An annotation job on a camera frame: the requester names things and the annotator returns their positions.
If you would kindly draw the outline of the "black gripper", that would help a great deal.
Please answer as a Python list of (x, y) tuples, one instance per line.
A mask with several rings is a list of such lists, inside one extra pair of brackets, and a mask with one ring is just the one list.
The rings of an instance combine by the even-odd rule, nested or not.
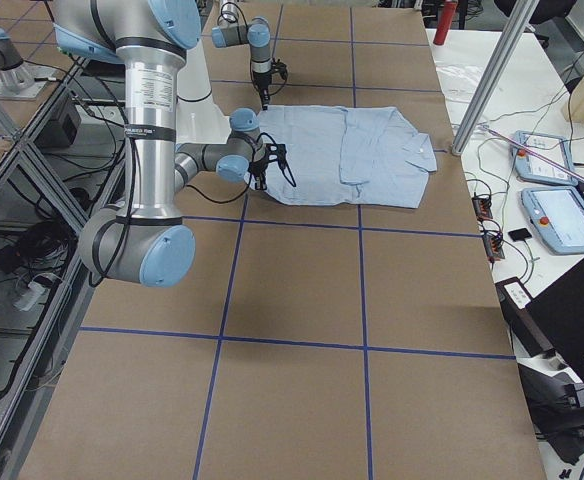
[(254, 189), (256, 191), (267, 190), (266, 171), (269, 164), (270, 159), (268, 153), (263, 153), (258, 158), (252, 159), (249, 163), (248, 172), (254, 181)]
[(263, 111), (267, 111), (269, 108), (270, 92), (269, 88), (272, 83), (272, 74), (270, 72), (260, 73), (251, 72), (252, 85), (257, 91), (259, 98), (262, 100), (261, 108)]

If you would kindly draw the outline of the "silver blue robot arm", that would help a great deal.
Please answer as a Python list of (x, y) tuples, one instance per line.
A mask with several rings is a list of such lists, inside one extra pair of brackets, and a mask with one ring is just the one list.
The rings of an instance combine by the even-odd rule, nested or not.
[(221, 1), (216, 25), (211, 29), (211, 37), (217, 48), (239, 45), (249, 47), (251, 83), (259, 96), (261, 109), (267, 110), (274, 74), (268, 21), (264, 17), (254, 17), (247, 21), (236, 1)]
[(125, 191), (78, 240), (95, 275), (170, 287), (189, 271), (196, 243), (175, 195), (199, 173), (263, 187), (275, 142), (254, 111), (224, 115), (208, 76), (193, 1), (57, 1), (59, 47), (125, 69)]

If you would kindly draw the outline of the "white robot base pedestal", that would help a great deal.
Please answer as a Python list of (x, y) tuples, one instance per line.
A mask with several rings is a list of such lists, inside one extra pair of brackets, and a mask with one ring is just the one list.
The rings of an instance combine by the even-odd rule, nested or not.
[(214, 100), (199, 19), (194, 27), (197, 43), (187, 50), (177, 76), (176, 143), (222, 144), (230, 134), (229, 120)]

